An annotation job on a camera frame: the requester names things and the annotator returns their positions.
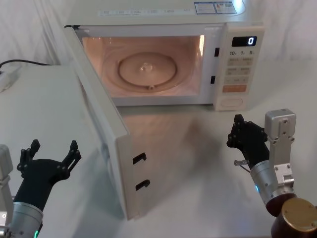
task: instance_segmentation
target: power strip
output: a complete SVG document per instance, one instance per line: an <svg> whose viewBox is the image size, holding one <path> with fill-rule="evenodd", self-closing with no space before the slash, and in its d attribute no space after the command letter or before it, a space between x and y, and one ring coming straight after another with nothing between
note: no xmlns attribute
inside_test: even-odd
<svg viewBox="0 0 317 238"><path fill-rule="evenodd" d="M0 72L0 93L10 88L18 80L20 68Z"/></svg>

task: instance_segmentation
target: microwave label sticker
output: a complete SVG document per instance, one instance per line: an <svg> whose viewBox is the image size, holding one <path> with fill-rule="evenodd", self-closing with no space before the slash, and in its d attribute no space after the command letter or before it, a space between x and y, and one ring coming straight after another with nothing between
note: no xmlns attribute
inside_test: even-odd
<svg viewBox="0 0 317 238"><path fill-rule="evenodd" d="M237 11L231 1L216 1L213 3L217 14L236 14Z"/></svg>
<svg viewBox="0 0 317 238"><path fill-rule="evenodd" d="M212 1L196 1L195 9L197 15L216 14Z"/></svg>
<svg viewBox="0 0 317 238"><path fill-rule="evenodd" d="M98 16L170 16L194 15L193 9L149 9L149 10L107 10L98 11Z"/></svg>

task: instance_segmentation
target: control button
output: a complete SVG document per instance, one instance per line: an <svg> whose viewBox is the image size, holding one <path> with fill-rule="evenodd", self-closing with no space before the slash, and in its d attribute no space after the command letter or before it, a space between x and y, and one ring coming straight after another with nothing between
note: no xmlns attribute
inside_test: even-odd
<svg viewBox="0 0 317 238"><path fill-rule="evenodd" d="M250 74L251 68L240 68L240 74L241 75L247 75Z"/></svg>
<svg viewBox="0 0 317 238"><path fill-rule="evenodd" d="M241 58L230 58L228 60L228 66L236 66L239 65Z"/></svg>
<svg viewBox="0 0 317 238"><path fill-rule="evenodd" d="M243 93L246 91L246 85L224 85L222 88L223 93Z"/></svg>
<svg viewBox="0 0 317 238"><path fill-rule="evenodd" d="M251 68L242 67L242 68L227 68L226 75L248 75L251 72Z"/></svg>
<svg viewBox="0 0 317 238"><path fill-rule="evenodd" d="M228 59L228 66L250 66L253 63L253 57L230 58Z"/></svg>
<svg viewBox="0 0 317 238"><path fill-rule="evenodd" d="M224 79L225 84L247 84L248 81L248 76L229 76Z"/></svg>
<svg viewBox="0 0 317 238"><path fill-rule="evenodd" d="M242 58L242 63L243 64L241 66L252 65L253 57L244 57L244 58Z"/></svg>
<svg viewBox="0 0 317 238"><path fill-rule="evenodd" d="M238 75L238 68L228 68L226 75Z"/></svg>
<svg viewBox="0 0 317 238"><path fill-rule="evenodd" d="M243 104L243 100L241 98L236 99L224 99L220 103L223 107L238 107Z"/></svg>

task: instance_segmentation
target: white backdrop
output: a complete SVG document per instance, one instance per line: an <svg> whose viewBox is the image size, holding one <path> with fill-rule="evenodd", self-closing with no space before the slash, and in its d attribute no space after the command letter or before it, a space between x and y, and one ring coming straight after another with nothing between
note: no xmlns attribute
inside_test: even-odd
<svg viewBox="0 0 317 238"><path fill-rule="evenodd" d="M58 64L59 26L75 0L0 0L0 61ZM317 0L251 0L266 26L261 60L317 60Z"/></svg>

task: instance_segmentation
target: white microwave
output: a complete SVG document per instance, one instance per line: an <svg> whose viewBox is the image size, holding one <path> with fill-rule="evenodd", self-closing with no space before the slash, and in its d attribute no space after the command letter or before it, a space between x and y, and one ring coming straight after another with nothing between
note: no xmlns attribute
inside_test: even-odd
<svg viewBox="0 0 317 238"><path fill-rule="evenodd" d="M63 33L131 219L140 215L139 190L155 178L140 176L146 156L132 154L116 106L244 109L264 28L249 0L78 0Z"/></svg>

